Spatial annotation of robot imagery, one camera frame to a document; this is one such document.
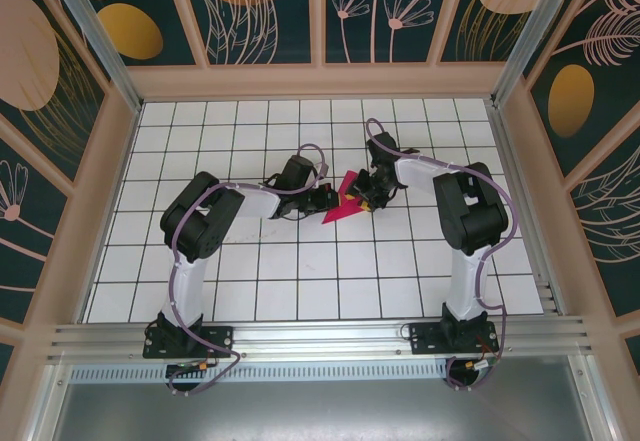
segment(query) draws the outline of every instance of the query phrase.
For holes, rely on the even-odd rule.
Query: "teal wallpaper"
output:
[[[80,25],[78,25],[78,23],[76,22],[75,18],[71,14],[71,11],[69,11],[69,8],[67,8],[66,3],[64,1],[62,1],[62,0],[58,0],[58,4],[60,4],[62,6],[62,9],[64,9],[64,12],[66,13],[67,18],[69,18],[69,21],[71,21],[73,26],[76,28],[76,31],[78,32],[78,34],[80,36],[82,36],[82,39],[83,39],[83,41],[85,43],[85,46],[87,46],[87,48],[89,49],[89,51],[93,55],[93,58],[98,63],[98,66],[100,67],[100,70],[102,71],[102,74],[104,74],[104,76],[107,78],[107,80],[110,81],[111,80],[111,76],[109,75],[109,73],[105,69],[104,65],[102,64],[102,61],[100,61],[100,58],[98,58],[98,55],[96,54],[95,50],[93,49],[93,46],[91,46],[91,44],[87,41],[87,38],[84,36],[84,33],[82,32],[82,29],[80,28]]]
[[[460,0],[441,61],[506,61],[538,0]]]
[[[42,0],[0,6],[0,115],[73,180],[104,92]]]
[[[210,64],[311,62],[309,0],[190,0]]]
[[[547,41],[549,41],[549,38],[551,37],[551,35],[554,33],[554,31],[558,27],[558,23],[560,23],[560,20],[562,19],[562,17],[564,16],[565,12],[567,11],[567,8],[569,7],[569,4],[571,3],[571,1],[573,1],[573,0],[564,0],[562,5],[560,6],[560,9],[556,13],[555,18],[553,19],[553,21],[551,22],[551,24],[547,28],[547,31],[546,31],[544,37],[542,38],[542,40],[540,40],[540,44],[538,45],[538,48],[535,50],[535,52],[531,56],[531,59],[529,59],[529,62],[527,63],[527,66],[524,68],[524,77],[525,78],[529,77],[529,73],[531,73],[531,70],[533,69],[533,67],[535,66],[536,62],[538,61],[538,58],[540,58],[540,54],[542,54],[542,50],[546,47]]]
[[[636,372],[640,376],[640,334],[627,338],[625,342],[633,360],[633,365],[636,367]]]
[[[0,140],[0,318],[24,321],[66,201]]]
[[[426,61],[442,1],[326,0],[326,62]]]
[[[640,129],[572,192],[616,316],[640,309]]]
[[[195,63],[173,0],[89,1],[127,66]]]
[[[567,175],[638,101],[640,0],[586,0],[531,89]]]
[[[7,372],[7,367],[9,366],[9,361],[11,360],[11,354],[13,354],[13,346],[0,343],[0,385],[2,385],[4,373]]]

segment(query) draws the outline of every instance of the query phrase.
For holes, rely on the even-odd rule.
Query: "pink fabric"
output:
[[[339,219],[346,218],[347,216],[351,216],[352,214],[357,214],[361,211],[364,211],[364,209],[358,206],[360,198],[347,199],[347,197],[345,196],[347,188],[353,182],[353,180],[356,179],[357,176],[358,174],[354,171],[347,171],[347,173],[344,175],[344,179],[342,180],[340,189],[338,189],[338,195],[340,196],[340,206],[330,210],[324,217],[324,221],[322,221],[322,224],[332,223]]]

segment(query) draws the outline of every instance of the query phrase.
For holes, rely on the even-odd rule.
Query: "black mounting plate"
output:
[[[162,330],[157,327],[147,329],[147,337],[142,351],[145,359],[196,359],[207,357],[207,347],[198,343],[191,351],[162,342]],[[216,346],[228,349],[233,347],[233,328],[231,326],[202,326],[199,336]],[[216,351],[210,355],[215,358],[229,358],[230,354]]]
[[[411,341],[412,354],[451,354],[451,353],[482,353],[482,345],[477,341],[452,347],[447,342],[440,322],[410,323],[407,325],[409,332],[401,333]],[[499,349],[496,327],[491,321],[487,321],[479,328],[478,335],[494,352]]]

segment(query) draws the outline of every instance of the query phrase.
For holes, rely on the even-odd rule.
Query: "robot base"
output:
[[[408,328],[412,354],[481,354],[479,339],[493,352],[499,349],[496,327],[487,320],[486,311],[473,319],[458,321],[443,304],[440,321],[411,323]]]
[[[190,338],[179,327],[167,321],[162,313],[158,314],[157,326],[145,330],[145,359],[196,359],[229,358],[227,353],[215,351],[207,356],[208,348]],[[202,317],[189,327],[191,331],[216,346],[231,349],[233,346],[233,328],[231,326],[203,326]]]

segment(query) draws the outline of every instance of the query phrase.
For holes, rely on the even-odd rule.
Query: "white grid mat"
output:
[[[462,165],[482,161],[507,188],[479,99],[149,103],[85,321],[156,317],[172,259],[160,217],[197,172],[257,182],[279,172],[299,145],[314,142],[325,149],[339,187],[347,170],[369,164],[363,124],[369,117],[383,122],[403,149]],[[439,316],[451,251],[435,205],[434,197],[409,188],[385,210],[327,225],[323,214],[299,222],[238,218],[208,265],[205,320]],[[504,302],[510,315],[542,313],[518,236],[494,256],[486,300]]]

